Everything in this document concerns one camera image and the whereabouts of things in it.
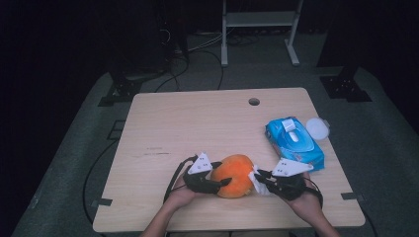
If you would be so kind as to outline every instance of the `dark background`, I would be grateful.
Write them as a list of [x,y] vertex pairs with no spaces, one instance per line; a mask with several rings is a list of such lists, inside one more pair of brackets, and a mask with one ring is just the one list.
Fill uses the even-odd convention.
[[[306,0],[298,30],[329,30],[318,66],[355,60],[378,78],[418,131],[419,18],[412,2]],[[220,30],[221,1],[178,3],[183,8],[175,20],[182,19],[187,33]],[[0,4],[0,235],[8,236],[110,58],[128,67],[160,67],[164,55],[155,33],[175,20],[165,2],[144,0]],[[249,11],[294,7],[290,1],[229,1],[231,9],[240,6]]]

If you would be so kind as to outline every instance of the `cable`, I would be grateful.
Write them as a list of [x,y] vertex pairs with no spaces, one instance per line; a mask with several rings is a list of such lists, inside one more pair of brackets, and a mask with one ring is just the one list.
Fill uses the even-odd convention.
[[180,72],[179,74],[177,74],[177,75],[174,75],[173,74],[173,72],[170,72],[170,74],[172,75],[172,77],[171,78],[169,78],[169,79],[167,79],[167,80],[165,80],[163,83],[161,83],[155,90],[154,90],[154,93],[157,93],[158,92],[158,90],[160,90],[160,88],[161,87],[163,87],[166,83],[168,83],[169,81],[171,81],[171,80],[173,80],[173,79],[175,79],[175,81],[176,81],[176,86],[177,86],[177,89],[178,90],[180,90],[180,85],[179,85],[179,81],[178,81],[178,79],[177,79],[177,77],[178,76],[180,76],[180,75],[182,75],[182,74],[184,74],[187,70],[188,70],[188,68],[189,68],[189,61],[187,60],[187,59],[185,59],[185,58],[182,58],[182,57],[178,57],[178,58],[175,58],[175,59],[180,59],[180,60],[183,60],[183,61],[185,61],[186,62],[186,67],[184,68],[184,70],[182,71],[182,72]]
[[367,212],[361,207],[361,211],[363,212],[364,216],[366,217],[366,219],[368,220],[368,222],[370,223],[370,226],[374,232],[374,236],[378,237],[378,233],[376,230],[376,227],[373,224],[373,221],[371,220],[370,216],[367,214]]
[[221,60],[218,58],[218,56],[217,56],[217,55],[215,55],[215,53],[210,52],[210,51],[206,51],[206,50],[194,50],[194,51],[192,51],[192,52],[203,52],[203,53],[208,53],[208,54],[211,54],[211,55],[212,55],[212,56],[214,56],[214,57],[215,57],[215,59],[218,61],[219,68],[221,69],[221,76],[220,76],[220,78],[219,78],[219,82],[218,82],[218,86],[216,87],[216,90],[219,90],[219,89],[221,88],[222,79],[223,79],[223,77],[224,77],[224,68],[222,67]]
[[86,214],[87,219],[89,220],[89,222],[93,225],[93,220],[90,217],[88,211],[87,211],[87,206],[86,206],[86,186],[87,186],[87,181],[89,180],[90,174],[92,173],[93,169],[95,168],[96,164],[98,163],[98,161],[101,159],[101,157],[115,144],[117,143],[117,141],[119,141],[119,139],[115,139],[111,144],[109,144],[103,151],[102,153],[96,158],[95,162],[93,162],[92,166],[90,166],[89,169],[89,173],[87,173],[86,178],[84,179],[84,184],[83,184],[83,209],[84,209],[84,213]]

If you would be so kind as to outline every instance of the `hole in table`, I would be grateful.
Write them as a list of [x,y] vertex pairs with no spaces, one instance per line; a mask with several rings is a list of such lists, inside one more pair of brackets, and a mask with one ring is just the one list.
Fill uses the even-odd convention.
[[249,99],[249,104],[251,106],[259,106],[259,104],[261,104],[261,102],[257,98],[250,98]]

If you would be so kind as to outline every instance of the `wooden table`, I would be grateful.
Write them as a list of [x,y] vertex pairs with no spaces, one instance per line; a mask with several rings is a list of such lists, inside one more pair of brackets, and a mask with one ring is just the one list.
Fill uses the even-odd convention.
[[[258,106],[249,104],[259,100]],[[278,155],[264,135],[272,119],[297,117],[303,124],[317,112],[303,88],[138,94],[93,227],[98,232],[144,230],[160,208],[178,165],[205,151],[212,162],[245,154],[272,170]],[[318,142],[326,168],[311,174],[324,195],[325,215],[334,226],[360,226],[364,216],[329,139]],[[278,197],[251,195],[226,199],[207,195],[175,213],[168,231],[256,230],[308,227]]]

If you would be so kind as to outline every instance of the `white lid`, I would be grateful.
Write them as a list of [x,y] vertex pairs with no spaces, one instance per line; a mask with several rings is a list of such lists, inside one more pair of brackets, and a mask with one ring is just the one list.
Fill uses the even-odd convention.
[[321,118],[311,118],[305,124],[305,128],[314,140],[322,140],[329,136],[329,124]]

